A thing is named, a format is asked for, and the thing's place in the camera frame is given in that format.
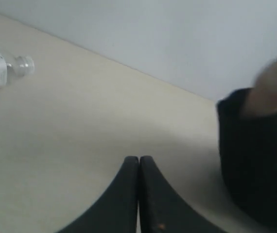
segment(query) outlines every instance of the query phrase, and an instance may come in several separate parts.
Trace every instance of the plastic bottle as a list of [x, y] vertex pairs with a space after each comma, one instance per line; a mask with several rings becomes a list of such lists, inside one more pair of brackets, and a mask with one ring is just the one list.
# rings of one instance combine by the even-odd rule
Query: plastic bottle
[[4, 50], [0, 51], [0, 87], [34, 72], [35, 64], [30, 56], [15, 57]]

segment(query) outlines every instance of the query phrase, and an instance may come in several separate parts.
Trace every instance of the table surface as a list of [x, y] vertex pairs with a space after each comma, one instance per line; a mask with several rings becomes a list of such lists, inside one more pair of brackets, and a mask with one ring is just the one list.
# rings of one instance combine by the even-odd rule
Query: table surface
[[35, 75], [0, 89], [0, 232], [66, 226], [128, 155], [153, 156], [225, 230], [266, 232], [225, 192], [213, 102], [1, 15], [0, 48], [36, 64]]

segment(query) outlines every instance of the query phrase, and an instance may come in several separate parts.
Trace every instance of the black sleeve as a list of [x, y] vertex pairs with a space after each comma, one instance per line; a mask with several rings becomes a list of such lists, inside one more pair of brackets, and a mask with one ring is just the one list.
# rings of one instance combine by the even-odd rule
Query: black sleeve
[[222, 175], [234, 199], [247, 208], [250, 201], [270, 198], [277, 189], [277, 113], [240, 118], [250, 89], [233, 92], [217, 105]]

